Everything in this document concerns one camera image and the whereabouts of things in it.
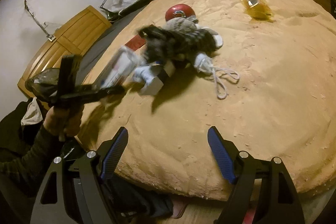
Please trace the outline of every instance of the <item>wooden floor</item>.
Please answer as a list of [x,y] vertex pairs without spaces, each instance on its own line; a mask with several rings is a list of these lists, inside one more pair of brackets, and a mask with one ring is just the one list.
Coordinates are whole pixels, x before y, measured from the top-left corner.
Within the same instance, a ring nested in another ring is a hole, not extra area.
[[224,202],[192,198],[179,219],[138,218],[132,224],[212,224],[224,208]]

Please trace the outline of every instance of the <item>person's arm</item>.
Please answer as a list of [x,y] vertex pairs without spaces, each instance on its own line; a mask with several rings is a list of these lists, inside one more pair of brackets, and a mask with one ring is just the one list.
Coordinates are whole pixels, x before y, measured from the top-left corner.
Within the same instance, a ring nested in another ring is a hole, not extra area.
[[75,136],[79,132],[83,108],[68,120],[69,110],[51,108],[31,149],[22,158],[0,163],[0,173],[9,177],[23,193],[37,193],[51,161],[60,154],[60,132]]

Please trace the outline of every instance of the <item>wooden headboard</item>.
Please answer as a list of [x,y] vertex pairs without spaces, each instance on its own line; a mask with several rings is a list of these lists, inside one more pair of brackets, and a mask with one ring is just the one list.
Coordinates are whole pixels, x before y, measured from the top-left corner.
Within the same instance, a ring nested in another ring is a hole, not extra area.
[[34,95],[25,88],[25,82],[47,68],[59,68],[63,55],[84,55],[111,23],[92,6],[87,7],[60,27],[53,42],[47,41],[28,64],[17,83],[28,97]]

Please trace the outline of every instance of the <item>yellow plastic packet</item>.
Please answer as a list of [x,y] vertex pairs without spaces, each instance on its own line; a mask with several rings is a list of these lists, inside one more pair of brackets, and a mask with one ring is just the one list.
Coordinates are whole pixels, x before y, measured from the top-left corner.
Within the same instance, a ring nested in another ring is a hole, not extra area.
[[270,20],[272,10],[265,0],[240,0],[246,8],[246,13],[254,19]]

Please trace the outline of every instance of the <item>black plastic bag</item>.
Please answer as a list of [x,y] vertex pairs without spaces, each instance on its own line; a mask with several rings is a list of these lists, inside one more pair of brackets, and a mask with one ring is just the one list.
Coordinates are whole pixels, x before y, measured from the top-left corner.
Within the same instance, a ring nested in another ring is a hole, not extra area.
[[59,68],[49,68],[25,82],[27,90],[39,100],[50,103],[50,96],[57,91]]

